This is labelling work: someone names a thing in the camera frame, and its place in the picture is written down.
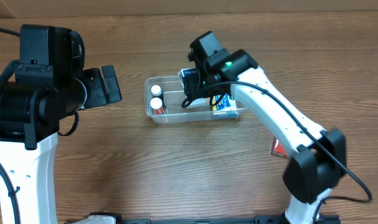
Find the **blue yellow VapoDrops box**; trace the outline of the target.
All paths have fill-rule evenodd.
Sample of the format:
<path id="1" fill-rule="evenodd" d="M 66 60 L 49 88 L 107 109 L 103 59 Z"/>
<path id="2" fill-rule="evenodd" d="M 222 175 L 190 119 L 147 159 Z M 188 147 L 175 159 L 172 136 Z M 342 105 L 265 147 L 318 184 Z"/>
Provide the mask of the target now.
<path id="1" fill-rule="evenodd" d="M 213 116 L 218 119 L 236 118 L 238 116 L 236 100 L 228 94 L 216 95 L 211 99 Z"/>

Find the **dark bottle white cap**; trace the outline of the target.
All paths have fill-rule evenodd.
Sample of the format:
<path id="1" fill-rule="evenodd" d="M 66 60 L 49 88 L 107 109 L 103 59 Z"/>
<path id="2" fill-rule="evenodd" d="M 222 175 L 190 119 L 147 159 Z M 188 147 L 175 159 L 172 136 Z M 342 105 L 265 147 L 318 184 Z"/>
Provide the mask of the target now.
<path id="1" fill-rule="evenodd" d="M 153 98 L 159 98 L 164 101 L 164 93 L 159 85 L 153 85 L 150 89 Z"/>

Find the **white Hansaplast box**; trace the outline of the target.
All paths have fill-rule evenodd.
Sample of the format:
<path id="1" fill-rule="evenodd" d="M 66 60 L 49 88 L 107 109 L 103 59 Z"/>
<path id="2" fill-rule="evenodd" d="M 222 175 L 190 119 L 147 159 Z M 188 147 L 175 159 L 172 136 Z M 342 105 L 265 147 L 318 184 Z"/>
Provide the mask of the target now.
<path id="1" fill-rule="evenodd" d="M 181 85 L 185 87 L 184 84 L 184 77 L 193 77 L 197 75 L 195 68 L 183 68 L 177 73 L 179 80 L 181 82 Z M 208 98 L 199 98 L 194 100 L 190 105 L 187 106 L 187 108 L 195 108 L 200 106 L 205 106 L 208 103 Z"/>

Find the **orange vitamin tube white cap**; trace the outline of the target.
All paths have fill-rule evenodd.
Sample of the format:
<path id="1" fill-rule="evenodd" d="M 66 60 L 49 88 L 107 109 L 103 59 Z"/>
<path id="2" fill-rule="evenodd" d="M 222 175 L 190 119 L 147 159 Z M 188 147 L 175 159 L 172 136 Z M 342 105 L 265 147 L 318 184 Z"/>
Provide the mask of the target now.
<path id="1" fill-rule="evenodd" d="M 156 115 L 165 114 L 164 101 L 158 97 L 151 99 L 150 107 Z"/>

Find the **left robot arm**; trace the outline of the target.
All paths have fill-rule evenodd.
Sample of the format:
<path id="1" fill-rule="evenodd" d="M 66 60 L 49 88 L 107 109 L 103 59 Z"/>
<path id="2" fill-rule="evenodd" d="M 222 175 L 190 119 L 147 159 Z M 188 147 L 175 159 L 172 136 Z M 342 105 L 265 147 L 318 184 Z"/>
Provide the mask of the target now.
<path id="1" fill-rule="evenodd" d="M 0 75 L 0 204 L 3 223 L 56 223 L 54 161 L 60 121 L 120 102 L 112 65 L 85 68 L 74 30 L 24 24 L 20 56 Z"/>

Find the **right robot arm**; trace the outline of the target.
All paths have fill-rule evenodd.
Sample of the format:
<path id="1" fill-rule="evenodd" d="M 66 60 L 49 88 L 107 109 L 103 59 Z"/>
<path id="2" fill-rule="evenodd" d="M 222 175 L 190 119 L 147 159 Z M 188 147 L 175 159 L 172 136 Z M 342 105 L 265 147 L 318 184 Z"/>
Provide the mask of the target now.
<path id="1" fill-rule="evenodd" d="M 255 223 L 340 223 L 337 216 L 320 214 L 341 177 L 345 175 L 346 139 L 333 129 L 326 131 L 296 109 L 270 82 L 246 51 L 229 53 L 212 31 L 190 44 L 188 59 L 196 72 L 184 75 L 186 99 L 227 93 L 249 108 L 270 130 L 290 161 L 283 181 L 291 193 L 282 215 L 257 215 Z"/>

